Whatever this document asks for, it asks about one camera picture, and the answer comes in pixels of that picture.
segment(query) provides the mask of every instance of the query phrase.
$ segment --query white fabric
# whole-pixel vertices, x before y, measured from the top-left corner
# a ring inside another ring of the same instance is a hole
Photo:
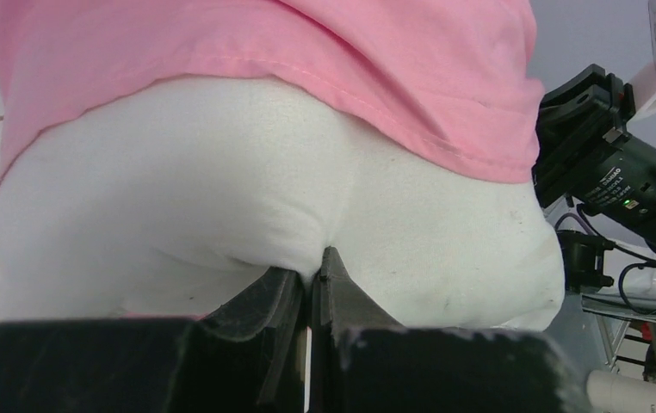
[[[54,127],[0,190],[0,318],[213,311],[338,248],[401,323],[545,329],[554,232],[530,183],[436,167],[273,79],[184,77]]]

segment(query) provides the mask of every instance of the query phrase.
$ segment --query pink fabric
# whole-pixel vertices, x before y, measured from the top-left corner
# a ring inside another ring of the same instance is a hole
[[[528,0],[0,0],[0,182],[47,127],[185,74],[277,76],[454,172],[526,182]]]

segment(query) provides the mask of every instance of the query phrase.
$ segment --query fabric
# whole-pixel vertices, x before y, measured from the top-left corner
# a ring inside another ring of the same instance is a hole
[[[277,79],[186,77],[20,157],[0,319],[209,313],[269,266],[309,281],[329,245],[411,326],[543,330],[563,298],[531,183],[449,172]]]
[[[528,0],[0,0],[0,181],[42,130],[199,74],[273,75],[443,168],[527,182],[534,42]]]

